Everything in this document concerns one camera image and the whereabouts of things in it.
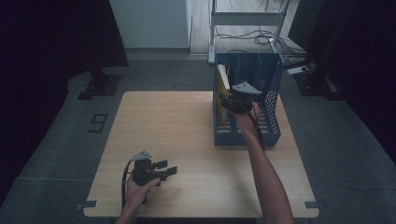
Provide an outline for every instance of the gray floor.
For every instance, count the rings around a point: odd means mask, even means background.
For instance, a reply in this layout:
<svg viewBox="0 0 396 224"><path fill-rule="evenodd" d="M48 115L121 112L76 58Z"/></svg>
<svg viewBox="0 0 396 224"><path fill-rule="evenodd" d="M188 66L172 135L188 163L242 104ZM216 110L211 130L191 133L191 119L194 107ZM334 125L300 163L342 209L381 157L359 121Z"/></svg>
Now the gray floor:
<svg viewBox="0 0 396 224"><path fill-rule="evenodd" d="M69 81L69 94L45 139L29 160L0 211L0 223L112 223L84 217L83 204L126 91L211 91L214 67L190 55L129 55L115 96L77 100L90 81ZM284 74L280 97L320 205L311 223L396 223L396 167L346 102L302 97ZM95 114L108 114L101 133L89 133ZM172 219L147 223L255 223L255 220ZM309 220L297 219L297 223Z"/></svg>

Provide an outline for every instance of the wire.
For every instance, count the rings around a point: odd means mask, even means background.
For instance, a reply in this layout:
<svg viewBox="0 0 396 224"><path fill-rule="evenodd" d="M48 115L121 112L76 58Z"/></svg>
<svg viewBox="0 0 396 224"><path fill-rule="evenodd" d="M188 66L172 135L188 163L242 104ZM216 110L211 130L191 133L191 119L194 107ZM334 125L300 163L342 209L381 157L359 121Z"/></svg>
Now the wire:
<svg viewBox="0 0 396 224"><path fill-rule="evenodd" d="M260 145L262 146L262 149L264 149L264 139L262 137L262 130L260 129L259 126L259 122L257 121L257 117L254 119L253 116L251 115L250 111L248 111L248 109L244 106L244 104L241 102L241 100L238 97L235 97L236 102L242 107L242 109L245 111L245 113L249 116L249 118L251 119L251 121L254 124L254 128L256 130L256 137L260 142Z"/></svg>
<svg viewBox="0 0 396 224"><path fill-rule="evenodd" d="M217 9L217 3L218 0L212 0L215 1L215 9ZM208 7L209 7L209 26L211 26L211 21L210 21L210 1L208 1ZM233 4L231 2L231 0L229 0L230 6L233 9L233 11L235 11L235 8L233 7ZM266 0L265 3L265 11L268 10L268 8L272 9L273 11L278 10L281 11L283 4L284 4L284 0L281 0L279 6L276 6L275 1L272 1L273 5L270 6L270 1ZM262 0L262 3L257 7L257 11L259 10L259 8L264 5L264 0ZM259 45L269 45L272 42L270 41L270 38L274 39L275 34L273 32L270 31L265 31L262 30L262 27L260 26L258 30L249 32L247 34L244 35L226 35L226 34L220 34L218 27L215 26L215 31L216 31L216 35L215 36L219 36L220 38L224 38L224 39L241 39L241 40L249 40L252 39L253 42L255 44L259 44ZM297 48L293 48L291 46L289 46L286 41L293 43L291 40L288 39L284 39L282 37L279 37L278 39L278 45L280 46L281 49L281 55L282 57L285 57L287 62L290 65L293 65L293 63L291 63L290 58L303 58L305 60L310 61L311 57L309 56L309 54L303 50L303 49L297 49ZM227 52L234 52L234 51L239 51L239 52L247 52L244 50L240 50L240 49L231 49Z"/></svg>
<svg viewBox="0 0 396 224"><path fill-rule="evenodd" d="M230 0L230 7L233 9L233 11L235 11L235 8L233 8L233 4L231 3L231 0Z"/></svg>
<svg viewBox="0 0 396 224"><path fill-rule="evenodd" d="M254 118L257 120L256 108L253 106Z"/></svg>
<svg viewBox="0 0 396 224"><path fill-rule="evenodd" d="M131 165L131 162L128 161L128 163L125 166L124 172L122 174L122 182L121 182L121 201L122 201L122 208L125 205L125 192L126 192L126 185L127 185L127 178L126 176L128 175L128 170L129 170L129 165Z"/></svg>

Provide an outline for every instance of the book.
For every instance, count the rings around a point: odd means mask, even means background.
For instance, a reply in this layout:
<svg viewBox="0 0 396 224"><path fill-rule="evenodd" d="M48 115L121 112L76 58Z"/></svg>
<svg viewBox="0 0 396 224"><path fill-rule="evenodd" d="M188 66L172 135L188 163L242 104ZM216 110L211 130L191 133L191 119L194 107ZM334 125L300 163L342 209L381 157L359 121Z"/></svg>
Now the book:
<svg viewBox="0 0 396 224"><path fill-rule="evenodd" d="M228 74L224 64L218 65L218 91L217 91L217 110L219 113L219 120L221 125L226 124L227 110L221 106L221 98L228 98L230 95L230 83L228 81Z"/></svg>

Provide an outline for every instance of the blue storage rack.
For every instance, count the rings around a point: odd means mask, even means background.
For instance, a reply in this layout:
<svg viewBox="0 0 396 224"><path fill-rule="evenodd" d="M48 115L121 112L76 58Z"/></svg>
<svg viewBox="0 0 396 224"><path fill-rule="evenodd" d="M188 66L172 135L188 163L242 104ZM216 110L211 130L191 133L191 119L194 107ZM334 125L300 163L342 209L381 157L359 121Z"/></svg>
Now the blue storage rack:
<svg viewBox="0 0 396 224"><path fill-rule="evenodd" d="M264 144L274 146L280 137L276 120L276 100L283 73L283 60L279 53L217 53L213 88L213 119L216 146L243 146L245 141L237 128L234 117L227 114L226 124L221 125L216 107L218 75L217 65L224 64L228 71L230 87L247 82L262 94L253 97L259 103L262 115L259 125Z"/></svg>

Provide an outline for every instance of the white wall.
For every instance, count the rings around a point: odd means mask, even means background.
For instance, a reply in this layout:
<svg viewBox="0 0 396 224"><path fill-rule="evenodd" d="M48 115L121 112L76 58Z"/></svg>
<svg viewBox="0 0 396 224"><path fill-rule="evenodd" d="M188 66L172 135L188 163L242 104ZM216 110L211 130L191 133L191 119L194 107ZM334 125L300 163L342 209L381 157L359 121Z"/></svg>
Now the white wall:
<svg viewBox="0 0 396 224"><path fill-rule="evenodd" d="M125 48L188 48L190 0L110 0Z"/></svg>

